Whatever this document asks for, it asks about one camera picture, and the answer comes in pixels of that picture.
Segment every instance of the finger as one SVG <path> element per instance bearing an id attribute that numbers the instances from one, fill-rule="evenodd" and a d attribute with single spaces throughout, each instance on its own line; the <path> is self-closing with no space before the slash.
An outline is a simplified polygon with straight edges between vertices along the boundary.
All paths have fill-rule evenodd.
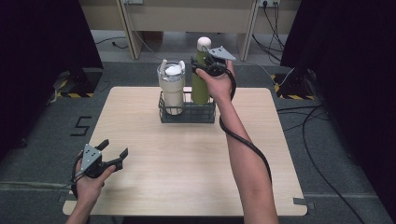
<path id="1" fill-rule="evenodd" d="M 210 78 L 210 75 L 206 71 L 202 70 L 201 68 L 197 68 L 195 70 L 195 72 L 197 73 L 197 75 L 199 77 L 201 77 L 205 81 L 208 81 L 208 79 Z"/>
<path id="2" fill-rule="evenodd" d="M 105 171 L 98 177 L 98 179 L 102 183 L 105 182 L 105 180 L 108 179 L 108 177 L 111 176 L 111 174 L 113 174 L 115 170 L 116 170 L 115 165 L 107 167 L 107 169 L 105 169 Z"/>
<path id="3" fill-rule="evenodd" d="M 81 170 L 81 163 L 82 163 L 82 159 L 79 159 L 76 165 L 76 172 L 78 172 L 79 170 Z"/>
<path id="4" fill-rule="evenodd" d="M 227 69 L 230 70 L 230 72 L 235 77 L 235 71 L 233 70 L 233 61 L 231 61 L 231 60 L 227 61 Z"/>

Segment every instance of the white container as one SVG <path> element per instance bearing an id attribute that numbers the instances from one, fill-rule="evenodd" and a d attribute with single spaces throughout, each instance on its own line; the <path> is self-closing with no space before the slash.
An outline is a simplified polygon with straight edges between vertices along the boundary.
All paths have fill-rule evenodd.
<path id="1" fill-rule="evenodd" d="M 165 106 L 175 106 L 176 108 L 166 108 L 166 112 L 171 115 L 178 115 L 183 112 L 185 86 L 185 65 L 183 61 L 167 62 L 164 60 L 157 68 L 160 87 L 163 89 L 163 99 Z"/>

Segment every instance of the black wire basket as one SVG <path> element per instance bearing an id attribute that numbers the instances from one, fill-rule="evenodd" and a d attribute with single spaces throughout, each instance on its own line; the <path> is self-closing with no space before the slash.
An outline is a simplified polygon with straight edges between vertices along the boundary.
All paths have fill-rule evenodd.
<path id="1" fill-rule="evenodd" d="M 196 105 L 191 99 L 191 91 L 183 91 L 183 106 L 166 106 L 163 92 L 160 94 L 160 118 L 162 123 L 214 123 L 216 104 L 209 98 L 207 104 Z"/>

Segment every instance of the container lid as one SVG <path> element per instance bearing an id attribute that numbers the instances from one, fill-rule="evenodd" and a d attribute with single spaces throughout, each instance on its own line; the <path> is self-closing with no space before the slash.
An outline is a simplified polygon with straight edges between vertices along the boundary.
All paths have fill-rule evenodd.
<path id="1" fill-rule="evenodd" d="M 198 39 L 198 42 L 197 42 L 197 49 L 198 49 L 199 51 L 204 51 L 205 48 L 206 48 L 206 49 L 210 49 L 210 48 L 211 48 L 211 45 L 212 45 L 212 41 L 211 41 L 208 37 L 202 36 L 202 37 L 200 37 L 200 38 Z"/>

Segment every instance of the wooden table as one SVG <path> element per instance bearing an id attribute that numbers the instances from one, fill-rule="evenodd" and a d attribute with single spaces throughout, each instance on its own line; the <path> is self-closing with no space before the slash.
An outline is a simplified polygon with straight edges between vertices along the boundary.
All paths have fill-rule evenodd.
<path id="1" fill-rule="evenodd" d="M 225 134 L 214 124 L 162 124 L 160 87 L 116 87 L 108 95 L 90 145 L 110 145 L 104 161 L 126 148 L 124 168 L 113 174 L 93 208 L 93 215 L 242 216 Z M 293 203 L 303 193 L 282 132 L 271 93 L 239 88 L 233 103 L 254 144 L 267 157 L 276 210 L 280 216 L 303 216 Z M 64 213 L 75 201 L 66 201 Z"/>

